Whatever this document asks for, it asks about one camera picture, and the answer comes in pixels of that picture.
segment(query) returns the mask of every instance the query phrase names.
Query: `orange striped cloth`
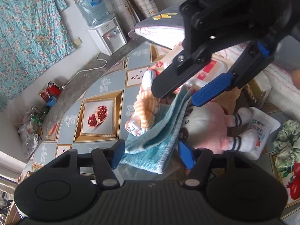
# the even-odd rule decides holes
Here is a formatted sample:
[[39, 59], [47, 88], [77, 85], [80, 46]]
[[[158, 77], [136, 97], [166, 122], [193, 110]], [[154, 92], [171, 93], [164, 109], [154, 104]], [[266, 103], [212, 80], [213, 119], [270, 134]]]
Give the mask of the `orange striped cloth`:
[[133, 105], [134, 114], [125, 124], [125, 128], [134, 136], [140, 136], [151, 129], [155, 123], [154, 115], [160, 110], [160, 99], [155, 98], [151, 91], [151, 85], [156, 78], [154, 70], [147, 70], [143, 76], [143, 82]]

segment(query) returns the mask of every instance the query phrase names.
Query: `bottle label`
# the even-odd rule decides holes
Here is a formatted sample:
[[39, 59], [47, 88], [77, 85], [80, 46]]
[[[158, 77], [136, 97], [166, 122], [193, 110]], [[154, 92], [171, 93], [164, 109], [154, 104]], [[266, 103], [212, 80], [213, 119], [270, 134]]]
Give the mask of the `bottle label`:
[[88, 0], [88, 2], [90, 3], [91, 7], [95, 7], [100, 2], [102, 2], [102, 0]]

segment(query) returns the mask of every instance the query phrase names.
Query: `gray cloth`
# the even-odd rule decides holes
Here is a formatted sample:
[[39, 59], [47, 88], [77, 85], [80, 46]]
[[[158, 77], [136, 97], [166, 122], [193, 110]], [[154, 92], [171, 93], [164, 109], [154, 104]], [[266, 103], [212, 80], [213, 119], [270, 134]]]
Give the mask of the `gray cloth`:
[[[173, 27], [173, 28], [184, 28], [184, 23], [183, 23], [183, 17], [179, 12], [179, 6], [182, 4], [183, 2], [180, 2], [176, 5], [173, 5], [171, 7], [168, 7], [164, 10], [162, 10], [161, 12], [146, 18], [144, 20], [142, 20], [141, 22], [139, 22], [132, 31], [130, 31], [128, 33], [128, 35], [135, 39], [137, 37], [139, 37], [139, 35], [137, 35], [134, 30], [137, 28], [147, 28], [147, 27], [153, 27], [153, 26], [163, 26], [163, 27]], [[160, 15], [163, 13], [177, 13], [176, 16], [172, 16], [169, 19], [158, 19], [158, 20], [154, 20], [153, 17], [156, 15]]]
[[300, 69], [300, 42], [291, 36], [285, 37], [279, 44], [274, 61], [292, 70]]

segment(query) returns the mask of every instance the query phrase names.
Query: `blue water jug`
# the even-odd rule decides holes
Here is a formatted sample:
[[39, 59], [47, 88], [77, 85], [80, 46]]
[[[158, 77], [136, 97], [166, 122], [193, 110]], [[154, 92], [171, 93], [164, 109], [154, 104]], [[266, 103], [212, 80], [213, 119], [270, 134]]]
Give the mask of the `blue water jug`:
[[88, 26], [99, 25], [110, 16], [103, 0], [75, 0], [75, 3]]

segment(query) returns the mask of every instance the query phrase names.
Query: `power cord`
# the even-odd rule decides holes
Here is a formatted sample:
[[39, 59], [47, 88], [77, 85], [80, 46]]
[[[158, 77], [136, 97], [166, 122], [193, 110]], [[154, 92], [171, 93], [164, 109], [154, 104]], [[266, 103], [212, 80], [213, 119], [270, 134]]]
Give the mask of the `power cord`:
[[[104, 68], [104, 67], [106, 66], [106, 64], [107, 64], [107, 60], [105, 60], [105, 59], [98, 59], [98, 56], [100, 55], [100, 53], [101, 53], [101, 52], [98, 53], [98, 55], [97, 55], [97, 57], [96, 57], [96, 60], [97, 60], [97, 61], [105, 61], [105, 64], [104, 64], [103, 66], [98, 67], [98, 68], [91, 68], [91, 69], [86, 69], [86, 70], [80, 70], [79, 72], [77, 72], [77, 74], [79, 74], [79, 73], [81, 73], [81, 72], [87, 72], [87, 71], [91, 71], [91, 70], [95, 70], [95, 69], [101, 69], [101, 68]], [[77, 74], [75, 74], [75, 75], [68, 81], [68, 83], [66, 83], [65, 85], [63, 85], [62, 88], [65, 89], [65, 88], [68, 86], [68, 84], [71, 82], [71, 80], [74, 79], [74, 78], [77, 76]]]

